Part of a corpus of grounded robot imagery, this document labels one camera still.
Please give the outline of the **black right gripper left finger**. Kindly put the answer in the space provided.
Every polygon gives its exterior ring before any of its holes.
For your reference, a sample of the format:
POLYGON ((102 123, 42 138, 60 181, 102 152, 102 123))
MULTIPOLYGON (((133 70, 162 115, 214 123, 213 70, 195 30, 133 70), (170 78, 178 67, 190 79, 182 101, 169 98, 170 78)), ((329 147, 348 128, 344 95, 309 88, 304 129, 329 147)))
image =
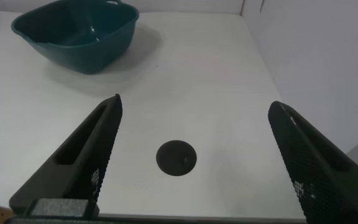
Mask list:
POLYGON ((97 201, 122 118, 116 94, 102 101, 10 198, 16 214, 39 198, 97 201))

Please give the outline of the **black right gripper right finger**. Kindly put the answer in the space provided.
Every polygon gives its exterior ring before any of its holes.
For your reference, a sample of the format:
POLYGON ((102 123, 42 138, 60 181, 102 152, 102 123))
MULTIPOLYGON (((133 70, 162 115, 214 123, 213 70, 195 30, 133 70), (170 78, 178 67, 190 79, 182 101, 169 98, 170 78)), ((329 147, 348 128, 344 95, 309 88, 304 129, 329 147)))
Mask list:
POLYGON ((358 223, 358 165, 284 103, 268 121, 306 222, 358 223))

